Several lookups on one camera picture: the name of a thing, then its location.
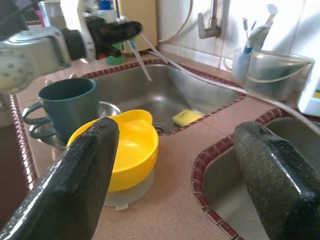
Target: cup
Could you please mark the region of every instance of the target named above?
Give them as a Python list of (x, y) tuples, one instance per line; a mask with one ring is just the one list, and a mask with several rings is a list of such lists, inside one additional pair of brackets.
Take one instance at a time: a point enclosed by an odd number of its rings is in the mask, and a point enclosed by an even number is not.
[[(30, 135), (45, 139), (56, 135), (63, 142), (82, 125), (99, 117), (99, 94), (96, 83), (87, 78), (70, 78), (54, 82), (40, 90), (39, 102), (23, 110), (23, 120), (32, 125)], [(29, 118), (32, 112), (44, 108), (47, 116)], [(36, 129), (52, 122), (53, 128), (44, 132)]]
[[(232, 67), (229, 67), (226, 58), (233, 54)], [(250, 54), (244, 53), (242, 49), (236, 49), (226, 55), (223, 59), (224, 67), (232, 72), (233, 80), (240, 85), (244, 85), (246, 82), (246, 73), (250, 62)]]

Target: cable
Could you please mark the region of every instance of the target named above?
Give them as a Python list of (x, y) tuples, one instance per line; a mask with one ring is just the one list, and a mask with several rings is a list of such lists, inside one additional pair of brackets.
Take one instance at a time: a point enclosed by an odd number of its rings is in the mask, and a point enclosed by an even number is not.
[[(146, 52), (156, 56), (152, 51), (146, 51)], [(199, 80), (202, 80), (202, 81), (210, 83), (210, 84), (214, 84), (214, 85), (222, 87), (222, 88), (234, 90), (234, 91), (242, 93), (242, 94), (246, 94), (248, 96), (251, 96), (253, 98), (265, 101), (265, 102), (267, 102), (269, 104), (275, 105), (278, 108), (281, 108), (281, 109), (285, 110), (287, 113), (289, 113), (292, 116), (294, 116), (297, 119), (299, 119), (308, 128), (310, 128), (314, 133), (316, 133), (318, 136), (320, 136), (320, 128), (318, 126), (316, 126), (312, 121), (310, 121), (308, 118), (303, 116), (301, 113), (299, 113), (298, 111), (296, 111), (296, 110), (292, 109), (291, 107), (285, 105), (284, 103), (279, 102), (279, 101), (269, 100), (269, 99), (262, 98), (262, 97), (259, 97), (259, 96), (256, 96), (256, 95), (252, 95), (251, 93), (247, 92), (245, 89), (240, 88), (240, 87), (231, 86), (231, 85), (224, 84), (224, 83), (221, 83), (221, 82), (217, 82), (217, 81), (212, 81), (212, 80), (206, 79), (206, 78), (204, 78), (202, 76), (199, 76), (199, 75), (197, 75), (197, 74), (195, 74), (195, 73), (193, 73), (191, 71), (188, 71), (187, 69), (185, 69), (184, 67), (180, 66), (179, 64), (177, 64), (175, 61), (171, 60), (170, 58), (168, 58), (168, 57), (165, 57), (165, 58), (167, 59), (167, 61), (170, 64), (175, 66), (177, 69), (179, 69), (179, 70), (185, 72), (186, 74), (191, 75), (191, 76), (193, 76), (193, 77), (195, 77), (195, 78), (197, 78)]]
[(188, 14), (187, 14), (184, 22), (182, 23), (181, 27), (178, 29), (178, 31), (177, 31), (174, 35), (172, 35), (171, 37), (168, 37), (168, 38), (166, 38), (166, 39), (160, 39), (160, 40), (158, 40), (158, 43), (161, 44), (161, 43), (164, 43), (164, 42), (168, 42), (168, 41), (174, 39), (176, 36), (179, 35), (179, 33), (180, 33), (180, 32), (182, 31), (182, 29), (185, 27), (185, 25), (187, 24), (187, 22), (188, 22), (188, 20), (189, 20), (189, 18), (190, 18), (190, 16), (191, 16), (191, 12), (192, 12), (193, 6), (194, 6), (194, 0), (190, 0), (189, 11), (188, 11)]
[(13, 17), (15, 17), (16, 15), (18, 14), (21, 14), (21, 13), (24, 13), (26, 10), (28, 10), (29, 8), (33, 7), (34, 5), (37, 5), (38, 3), (40, 2), (43, 2), (45, 0), (36, 0), (32, 3), (30, 3), (29, 5), (15, 11), (14, 13), (12, 13), (10, 16), (8, 16), (7, 18), (3, 19), (1, 22), (0, 22), (0, 27), (4, 24), (6, 24), (9, 20), (11, 20)]

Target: dark green mug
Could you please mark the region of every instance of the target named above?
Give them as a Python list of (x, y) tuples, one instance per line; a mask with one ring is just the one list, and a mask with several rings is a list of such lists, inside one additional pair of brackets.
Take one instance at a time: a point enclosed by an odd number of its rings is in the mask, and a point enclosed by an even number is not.
[[(70, 78), (52, 83), (40, 90), (39, 102), (24, 109), (23, 120), (32, 125), (30, 135), (44, 139), (57, 135), (63, 142), (82, 125), (99, 117), (99, 94), (96, 83), (87, 78)], [(37, 109), (44, 108), (47, 116), (28, 118)], [(53, 129), (36, 132), (36, 129), (49, 122)]]

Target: bottle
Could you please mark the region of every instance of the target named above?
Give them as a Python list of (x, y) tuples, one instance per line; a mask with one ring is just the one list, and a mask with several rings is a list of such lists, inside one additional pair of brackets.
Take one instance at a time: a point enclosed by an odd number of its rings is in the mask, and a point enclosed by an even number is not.
[(320, 63), (315, 63), (298, 98), (301, 113), (320, 117)]
[[(118, 17), (118, 13), (115, 10), (113, 0), (100, 0), (100, 10), (97, 11), (97, 15), (100, 18), (103, 18), (107, 24), (115, 22), (116, 18)], [(115, 43), (112, 46), (122, 50), (122, 44), (120, 42)], [(122, 56), (107, 56), (105, 58), (105, 62), (110, 66), (120, 65), (124, 62), (124, 58)]]

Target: red tile border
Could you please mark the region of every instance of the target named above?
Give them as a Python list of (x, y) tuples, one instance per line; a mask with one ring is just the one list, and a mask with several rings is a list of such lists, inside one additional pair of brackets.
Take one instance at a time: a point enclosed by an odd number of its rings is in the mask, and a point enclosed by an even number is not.
[(211, 209), (210, 203), (203, 194), (196, 195), (195, 197), (198, 203), (201, 205), (203, 211)]
[[(291, 115), (286, 111), (280, 108), (274, 108), (258, 117), (255, 121), (265, 125), (274, 119), (289, 116)], [(193, 164), (191, 185), (193, 194), (201, 208), (205, 210), (206, 215), (212, 219), (213, 222), (218, 225), (219, 228), (221, 228), (232, 240), (244, 240), (244, 238), (240, 237), (238, 233), (232, 229), (232, 227), (229, 226), (215, 210), (212, 209), (203, 190), (203, 180), (208, 165), (233, 145), (233, 135), (229, 135), (202, 151), (197, 156)]]
[(203, 178), (203, 173), (201, 171), (198, 171), (196, 169), (192, 170), (191, 179), (193, 181), (197, 181), (198, 183), (201, 183), (202, 178)]
[(222, 217), (218, 213), (216, 213), (212, 208), (206, 211), (206, 214), (213, 220), (216, 225), (220, 225), (224, 223)]
[[(152, 65), (152, 64), (161, 64), (161, 65), (167, 65), (164, 61), (162, 61), (161, 59), (148, 59), (148, 60), (144, 60), (143, 63), (145, 65)], [(219, 82), (219, 83), (224, 83), (224, 84), (227, 84), (227, 85), (230, 85), (230, 86), (234, 86), (234, 87), (239, 87), (241, 88), (240, 85), (236, 84), (235, 82), (231, 82), (231, 81), (228, 81), (228, 80), (225, 80), (223, 78), (220, 78), (220, 77), (217, 77), (217, 76), (214, 76), (214, 75), (210, 75), (208, 73), (205, 73), (205, 72), (202, 72), (202, 71), (199, 71), (199, 70), (196, 70), (196, 69), (193, 69), (191, 67), (187, 67), (187, 66), (184, 66), (184, 65), (181, 65), (182, 67), (184, 67), (185, 69), (187, 69), (188, 71), (194, 73), (194, 74), (197, 74), (201, 77), (204, 77), (208, 80), (211, 80), (213, 82)], [(112, 68), (107, 68), (105, 70), (102, 70), (101, 71), (94, 71), (94, 72), (89, 72), (85, 75), (83, 75), (83, 77), (85, 78), (96, 78), (96, 77), (100, 77), (100, 76), (104, 76), (104, 75), (108, 75), (108, 74), (112, 74), (112, 73), (117, 73), (121, 70), (127, 70), (127, 69), (132, 69), (132, 68), (137, 68), (137, 67), (140, 67), (140, 64), (138, 62), (132, 62), (132, 63), (128, 63), (128, 64), (124, 64), (124, 65), (120, 65), (120, 66), (115, 66), (115, 67), (112, 67)], [(199, 118), (198, 120), (196, 121), (193, 121), (191, 122), (190, 124), (186, 125), (186, 126), (183, 126), (175, 131), (172, 131), (172, 132), (169, 132), (169, 133), (163, 133), (162, 136), (169, 136), (169, 135), (173, 135), (173, 134), (176, 134), (200, 121), (202, 121), (203, 119), (213, 115), (213, 114), (216, 114), (217, 112), (235, 104), (235, 103), (238, 103), (240, 101), (242, 101), (244, 98), (245, 98), (245, 94), (243, 93), (238, 93), (238, 97), (231, 103), (219, 108), (219, 109), (216, 109), (215, 111), (211, 112), (211, 113), (208, 113), (206, 114), (205, 116)]]
[(231, 239), (238, 237), (238, 233), (226, 222), (221, 223), (219, 228), (221, 228)]
[(38, 179), (34, 160), (30, 151), (24, 121), (16, 95), (9, 96), (9, 104), (20, 151), (23, 174), (27, 182), (27, 189), (31, 190)]

